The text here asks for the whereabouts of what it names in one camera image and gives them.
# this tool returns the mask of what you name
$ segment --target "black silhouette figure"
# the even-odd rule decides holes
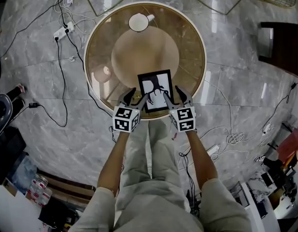
[[[156,93],[155,93],[156,90],[159,90],[161,93],[163,91],[163,92],[166,92],[166,94],[168,94],[168,90],[164,89],[164,87],[159,84],[157,75],[144,77],[142,79],[142,81],[151,81],[152,84],[153,84],[152,91],[150,91],[150,92],[147,93],[147,94],[149,94],[148,102],[150,104],[154,105],[154,103],[152,101],[152,98],[151,98],[151,94],[154,93],[156,95]]]

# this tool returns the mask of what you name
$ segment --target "white marker cube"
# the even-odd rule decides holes
[[[177,110],[170,110],[170,118],[178,132],[191,131],[196,129],[195,108],[184,107]]]
[[[140,110],[115,106],[112,121],[114,130],[132,132],[140,122]]]

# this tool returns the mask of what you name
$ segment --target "beige shirt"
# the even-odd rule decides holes
[[[115,198],[97,188],[81,218],[70,232],[251,232],[245,209],[218,179],[202,187],[200,219],[157,195],[136,195],[114,224]]]

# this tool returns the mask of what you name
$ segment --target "mug handle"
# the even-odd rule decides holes
[[[151,14],[151,15],[148,15],[147,18],[149,21],[152,21],[155,18],[155,16],[153,14]]]

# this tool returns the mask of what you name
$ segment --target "round glass table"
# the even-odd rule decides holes
[[[129,26],[130,18],[138,13],[151,20],[141,32]],[[194,97],[205,77],[206,51],[195,25],[183,13],[162,3],[134,2],[113,10],[95,26],[85,47],[89,87],[112,111],[129,88],[137,89],[131,103],[141,98],[138,74],[167,69],[174,101],[180,102],[175,85]],[[144,120],[165,116],[168,110],[142,111]]]

